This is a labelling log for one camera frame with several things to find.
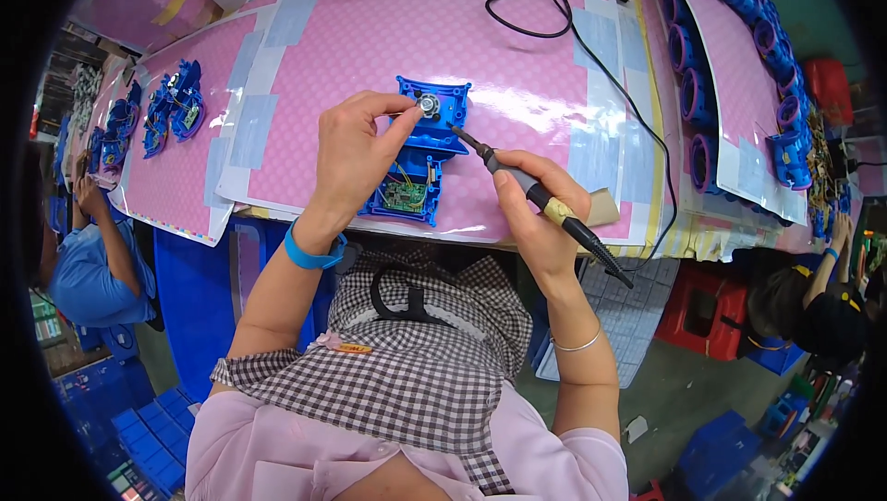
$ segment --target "woman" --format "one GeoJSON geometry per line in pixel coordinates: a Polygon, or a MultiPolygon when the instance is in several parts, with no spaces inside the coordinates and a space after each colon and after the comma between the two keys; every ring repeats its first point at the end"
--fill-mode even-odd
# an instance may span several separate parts
{"type": "Polygon", "coordinates": [[[815,272],[800,265],[773,272],[771,261],[759,260],[759,268],[765,268],[759,273],[763,277],[748,290],[752,343],[758,343],[755,336],[794,341],[819,356],[827,370],[837,370],[862,355],[869,319],[859,291],[850,283],[852,232],[850,216],[837,215],[831,244],[815,272]],[[836,265],[837,280],[829,283],[836,265]]]}
{"type": "Polygon", "coordinates": [[[36,288],[49,294],[65,318],[77,325],[148,322],[162,331],[159,311],[152,306],[154,275],[136,247],[132,220],[115,222],[88,176],[77,180],[73,192],[73,229],[58,248],[55,233],[43,221],[36,288]]]}
{"type": "MultiPolygon", "coordinates": [[[[615,359],[573,272],[577,244],[530,211],[510,174],[493,181],[548,299],[553,433],[513,386],[530,318],[490,257],[452,275],[421,252],[364,252],[339,285],[331,331],[294,352],[320,268],[422,117],[414,104],[364,91],[320,116],[315,193],[260,274],[197,414],[192,501],[627,498],[615,359]],[[377,137],[374,119],[400,112],[377,137]]],[[[555,163],[497,156],[588,216],[588,193],[555,163]]]]}

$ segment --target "hair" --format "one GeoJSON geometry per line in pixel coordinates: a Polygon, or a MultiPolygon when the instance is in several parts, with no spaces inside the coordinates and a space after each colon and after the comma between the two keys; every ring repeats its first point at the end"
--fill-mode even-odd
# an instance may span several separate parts
{"type": "Polygon", "coordinates": [[[812,277],[789,267],[760,278],[748,288],[748,314],[760,315],[776,326],[783,340],[790,340],[795,321],[804,312],[804,294],[812,277]]]}

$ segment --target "soldering iron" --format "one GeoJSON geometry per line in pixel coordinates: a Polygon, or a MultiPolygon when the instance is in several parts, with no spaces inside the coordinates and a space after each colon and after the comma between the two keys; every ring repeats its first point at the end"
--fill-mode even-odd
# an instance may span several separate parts
{"type": "Polygon", "coordinates": [[[579,220],[573,210],[564,204],[563,201],[551,195],[545,185],[539,183],[537,178],[519,168],[500,163],[492,147],[485,143],[480,143],[459,126],[453,126],[449,122],[446,124],[459,139],[471,146],[474,152],[477,152],[483,159],[484,166],[491,174],[495,174],[497,170],[505,170],[513,175],[517,183],[521,185],[521,189],[523,189],[527,199],[539,207],[552,222],[558,224],[564,231],[569,233],[571,238],[578,241],[589,253],[597,257],[607,269],[607,274],[618,278],[629,289],[634,288],[634,284],[623,271],[622,266],[615,260],[613,254],[607,250],[597,234],[588,229],[588,226],[579,220]]]}

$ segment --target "blue shirt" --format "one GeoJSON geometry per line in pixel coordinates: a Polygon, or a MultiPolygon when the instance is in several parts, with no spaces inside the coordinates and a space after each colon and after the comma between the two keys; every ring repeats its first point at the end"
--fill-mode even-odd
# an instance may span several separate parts
{"type": "Polygon", "coordinates": [[[145,322],[154,318],[148,299],[156,294],[154,274],[136,247],[132,221],[117,223],[141,285],[139,297],[111,275],[98,226],[74,229],[59,245],[59,262],[47,293],[65,318],[87,327],[145,322]]]}

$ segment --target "circuit board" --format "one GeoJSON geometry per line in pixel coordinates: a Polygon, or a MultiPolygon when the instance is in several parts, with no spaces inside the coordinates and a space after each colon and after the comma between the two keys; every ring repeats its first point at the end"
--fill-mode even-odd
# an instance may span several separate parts
{"type": "Polygon", "coordinates": [[[425,206],[425,184],[401,184],[388,181],[383,194],[383,208],[420,213],[425,206]]]}

